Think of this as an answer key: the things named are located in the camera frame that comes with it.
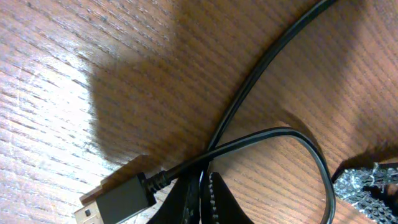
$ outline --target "wire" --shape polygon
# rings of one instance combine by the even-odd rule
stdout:
[[[247,135],[245,137],[241,137],[234,141],[218,146],[214,150],[208,151],[194,159],[183,162],[182,164],[175,166],[174,168],[171,168],[170,170],[165,172],[165,176],[167,179],[169,179],[169,181],[171,181],[182,175],[184,172],[192,170],[205,162],[210,162],[212,159],[218,156],[232,151],[236,151],[238,149],[242,149],[265,139],[280,136],[295,138],[310,152],[311,156],[313,157],[321,174],[326,192],[326,207],[321,223],[332,223],[336,210],[336,197],[335,191],[333,190],[333,184],[330,178],[330,173],[326,164],[326,160],[323,158],[321,152],[308,137],[306,137],[299,131],[294,130],[293,128],[270,128]]]
[[[325,185],[326,191],[326,207],[323,214],[321,223],[330,224],[333,221],[336,210],[336,197],[333,190],[333,184],[330,179],[330,173],[326,160],[322,157],[320,151],[315,147],[311,140],[304,134],[292,129],[292,128],[272,128],[259,131],[257,133],[250,134],[248,136],[239,138],[237,140],[228,142],[221,146],[216,147],[220,141],[226,127],[231,122],[233,116],[241,106],[243,100],[247,97],[252,87],[256,84],[264,70],[272,62],[275,56],[293,39],[307,24],[309,24],[314,18],[321,14],[324,10],[328,9],[336,0],[322,0],[316,3],[309,11],[307,11],[298,21],[290,26],[261,56],[260,60],[252,69],[251,73],[246,77],[245,81],[239,87],[235,93],[232,102],[229,104],[220,122],[217,125],[215,132],[208,144],[207,152],[193,158],[187,162],[171,168],[168,171],[162,171],[154,175],[147,180],[147,187],[151,192],[156,192],[161,188],[169,185],[171,180],[178,178],[181,174],[188,172],[198,166],[204,167],[203,172],[206,172],[208,163],[225,153],[247,147],[251,144],[255,144],[259,141],[278,137],[278,136],[290,136],[297,139],[303,146],[307,148],[317,164],[323,184]]]

